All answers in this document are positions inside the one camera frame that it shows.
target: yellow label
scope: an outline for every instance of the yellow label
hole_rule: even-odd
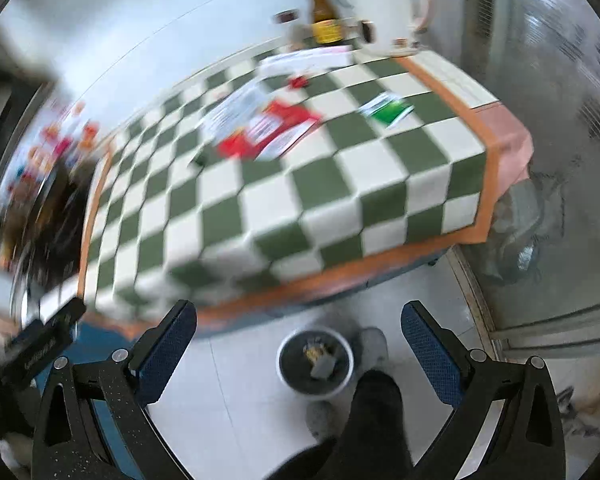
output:
[[[313,24],[315,41],[321,44],[335,43],[342,39],[340,25],[337,20],[324,20]]]

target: person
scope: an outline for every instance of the person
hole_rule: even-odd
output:
[[[349,418],[336,436],[335,410],[326,402],[307,407],[306,423],[318,441],[289,459],[267,480],[404,480],[413,462],[402,422],[402,395],[389,375],[386,337],[379,328],[358,336],[361,349]]]

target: screw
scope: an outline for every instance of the screw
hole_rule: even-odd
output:
[[[56,370],[62,370],[67,365],[68,362],[69,362],[69,359],[67,359],[66,357],[64,357],[64,356],[59,357],[58,359],[56,359],[54,361],[54,368]]]
[[[469,357],[477,363],[483,363],[487,360],[487,354],[484,353],[484,350],[480,350],[479,348],[471,350],[469,352]]]
[[[539,370],[541,370],[542,368],[544,368],[544,361],[542,360],[541,357],[538,357],[537,355],[534,355],[531,358],[531,365],[533,368],[538,368]]]
[[[111,354],[111,358],[117,363],[124,361],[128,356],[129,352],[124,348],[120,348]]]

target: green packet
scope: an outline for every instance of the green packet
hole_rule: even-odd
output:
[[[373,117],[390,128],[402,118],[413,112],[413,105],[408,105],[399,95],[382,92],[366,105],[358,108],[365,117]]]

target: green and white checkered tablecloth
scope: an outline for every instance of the green and white checkered tablecloth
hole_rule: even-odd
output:
[[[193,76],[116,136],[91,236],[85,299],[115,319],[159,319],[174,300],[216,304],[474,222],[486,162],[478,137],[397,62],[264,83],[324,124],[279,160],[198,172],[200,118],[254,77],[270,45]],[[386,130],[358,106],[390,90],[414,112]]]

